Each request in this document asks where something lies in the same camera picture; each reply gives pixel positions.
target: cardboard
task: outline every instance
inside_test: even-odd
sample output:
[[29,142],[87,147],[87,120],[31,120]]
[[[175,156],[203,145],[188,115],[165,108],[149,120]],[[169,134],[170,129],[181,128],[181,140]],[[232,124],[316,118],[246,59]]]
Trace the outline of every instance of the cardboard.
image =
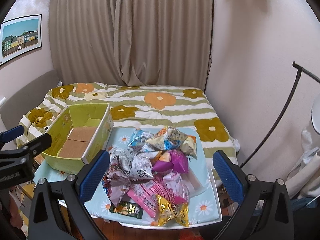
[[107,103],[67,106],[46,131],[52,144],[41,155],[52,168],[78,174],[104,148],[112,128]]

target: headboard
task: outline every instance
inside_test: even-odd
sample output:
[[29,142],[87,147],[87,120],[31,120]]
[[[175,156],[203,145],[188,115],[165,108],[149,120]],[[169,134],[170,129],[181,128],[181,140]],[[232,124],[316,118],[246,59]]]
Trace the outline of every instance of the headboard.
[[0,116],[7,129],[17,126],[24,114],[37,107],[46,93],[57,86],[59,78],[51,70],[21,88],[1,107]]

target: beige curtain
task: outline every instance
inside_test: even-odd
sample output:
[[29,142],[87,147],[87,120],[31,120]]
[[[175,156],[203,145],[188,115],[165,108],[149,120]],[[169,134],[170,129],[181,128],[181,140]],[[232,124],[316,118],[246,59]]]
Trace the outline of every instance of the beige curtain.
[[51,0],[53,66],[63,83],[204,89],[212,0]]

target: framed picture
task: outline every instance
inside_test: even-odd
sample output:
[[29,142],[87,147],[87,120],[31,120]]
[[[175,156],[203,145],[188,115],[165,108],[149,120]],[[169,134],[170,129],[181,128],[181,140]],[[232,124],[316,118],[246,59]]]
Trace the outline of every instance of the framed picture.
[[41,47],[41,14],[12,19],[1,24],[0,65]]

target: striped bedding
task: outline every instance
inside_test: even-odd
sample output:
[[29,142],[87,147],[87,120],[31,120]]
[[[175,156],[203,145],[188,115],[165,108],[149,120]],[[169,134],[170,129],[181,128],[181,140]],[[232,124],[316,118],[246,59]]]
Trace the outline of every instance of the striped bedding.
[[[212,155],[219,149],[237,164],[236,151],[227,129],[202,90],[191,87],[76,83],[54,88],[37,108],[21,119],[25,133],[17,138],[18,147],[45,133],[67,105],[91,102],[110,104],[115,127],[190,127],[199,134],[208,167],[213,169]],[[216,183],[220,184],[215,170],[213,174]]]

